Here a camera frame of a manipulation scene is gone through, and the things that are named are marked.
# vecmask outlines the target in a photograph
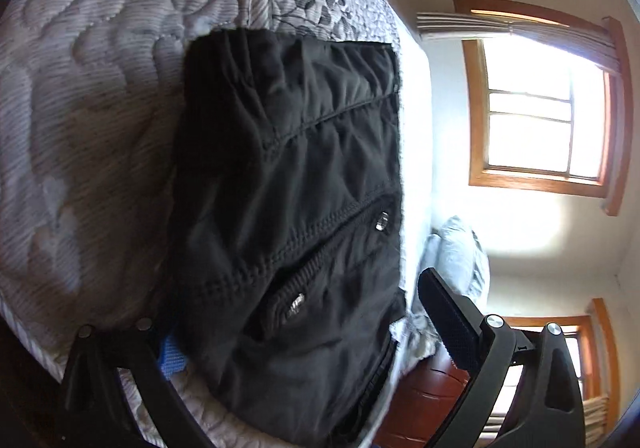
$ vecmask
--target white wall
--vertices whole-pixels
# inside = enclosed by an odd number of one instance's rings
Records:
[[[616,281],[620,286],[623,295],[623,302],[626,304],[630,317],[629,322],[633,324],[632,331],[633,345],[636,348],[636,357],[634,365],[636,388],[640,386],[640,225],[636,228],[631,240],[631,245],[624,258],[620,272],[616,277]],[[625,395],[624,398],[631,399],[631,396]]]
[[[453,11],[452,0],[390,0],[414,25],[417,11]],[[626,0],[517,0],[568,12],[599,23],[619,19],[625,29],[640,130],[640,25]],[[640,301],[640,284],[616,278],[639,221],[640,139],[634,139],[625,199],[616,218],[593,198],[468,186],[469,119],[462,45],[424,44],[433,88],[433,223],[453,214],[467,219],[490,254],[489,304],[505,315],[571,315],[603,297],[612,317],[623,371],[623,404],[640,384],[638,339],[630,305]],[[634,264],[640,266],[640,254]]]

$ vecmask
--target metal screw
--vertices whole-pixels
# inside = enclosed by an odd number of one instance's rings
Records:
[[[504,325],[504,320],[497,314],[489,314],[489,316],[486,317],[486,322],[494,329],[499,329]]]
[[[559,326],[557,323],[551,322],[549,325],[546,326],[546,328],[549,329],[549,332],[552,333],[554,336],[559,336],[562,334],[562,327]]]
[[[291,306],[289,307],[289,312],[287,313],[287,318],[291,318],[300,312],[300,306],[305,303],[305,295],[300,293],[296,299],[291,302]]]
[[[93,331],[94,331],[94,328],[91,327],[90,325],[83,325],[82,327],[80,327],[78,331],[78,336],[80,338],[88,338],[89,336],[91,336],[91,333]]]
[[[380,213],[378,222],[376,222],[376,229],[379,232],[383,232],[387,224],[389,224],[389,214],[387,212]]]
[[[148,331],[151,329],[152,325],[153,322],[151,321],[151,318],[141,318],[136,322],[136,329],[139,331]]]

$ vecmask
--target wood trim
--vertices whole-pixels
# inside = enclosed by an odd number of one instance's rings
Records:
[[[618,96],[616,91],[616,79],[610,74],[604,73],[604,146],[602,147],[602,163],[600,165],[600,179],[604,186],[610,186],[611,171],[613,168],[613,143],[616,135],[615,124],[618,112]]]
[[[591,325],[591,317],[584,316],[504,316],[504,321],[511,327],[544,327],[550,322],[555,322],[558,325],[576,325],[582,327],[585,325]]]
[[[606,18],[609,34],[616,46],[616,54],[620,62],[620,76],[622,79],[622,121],[620,121],[620,107],[612,107],[614,122],[614,141],[612,174],[617,173],[615,179],[611,180],[611,188],[609,197],[607,198],[604,211],[609,216],[616,216],[620,212],[622,199],[625,194],[626,178],[629,172],[629,163],[631,162],[631,144],[634,128],[634,92],[631,82],[631,65],[629,63],[629,54],[626,49],[625,33],[622,24],[615,18]]]
[[[482,50],[481,41],[478,40],[463,41],[462,49],[465,56],[471,131],[469,186],[538,190],[605,198],[607,196],[607,186],[599,182],[567,179],[562,176],[533,173],[519,174],[511,171],[485,169],[484,151],[488,139],[488,121],[486,118],[488,84],[486,65],[484,64],[484,51]]]
[[[524,2],[515,2],[514,0],[453,0],[453,5],[458,13],[471,13],[473,9],[482,11],[495,12],[512,12],[532,16],[534,18],[542,18],[557,22],[558,24],[578,27],[603,34],[607,34],[607,30],[597,24],[592,24],[587,20],[567,14],[555,9],[542,8]]]
[[[469,184],[484,171],[484,149],[486,131],[486,114],[488,110],[488,85],[484,65],[484,51],[478,40],[462,42],[465,56],[466,84],[469,92],[469,123],[471,129],[471,152],[469,160]]]
[[[560,326],[577,326],[580,343],[580,369],[584,381],[584,399],[596,398],[602,392],[600,383],[600,361],[591,317],[584,316],[549,316],[549,317],[505,317],[511,327],[544,327],[549,322]]]
[[[613,430],[620,415],[620,366],[618,365],[618,348],[613,333],[607,306],[602,298],[591,300],[596,319],[602,329],[604,344],[607,350],[607,364],[609,365],[609,409],[607,411],[606,431]]]
[[[602,393],[600,382],[600,359],[598,358],[598,348],[596,338],[593,334],[591,319],[584,324],[578,325],[578,341],[580,343],[580,365],[584,380],[585,399],[596,398]]]

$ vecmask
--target white curtain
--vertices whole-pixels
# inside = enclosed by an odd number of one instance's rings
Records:
[[[607,396],[598,396],[597,398],[583,401],[582,405],[584,407],[586,445],[587,448],[590,448],[591,446],[596,446],[605,433],[609,398]]]
[[[484,448],[485,446],[489,446],[489,444],[495,440],[498,435],[498,431],[504,422],[505,415],[506,414],[491,412],[484,428],[482,428],[482,433],[480,434],[478,442],[475,444],[474,448]]]
[[[606,33],[529,20],[427,12],[418,13],[418,31],[425,40],[478,40],[507,34],[523,36],[586,58],[611,73],[620,73],[616,47]]]

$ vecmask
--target bed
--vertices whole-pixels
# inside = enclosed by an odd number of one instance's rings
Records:
[[[386,0],[11,0],[0,19],[0,314],[58,381],[78,327],[153,308],[170,211],[172,140],[189,42],[217,28],[384,41],[401,65],[402,281],[408,306],[430,232],[428,60]],[[368,444],[391,376],[357,444]],[[121,374],[143,436],[162,446]],[[241,423],[188,366],[172,383],[220,448],[287,446]]]

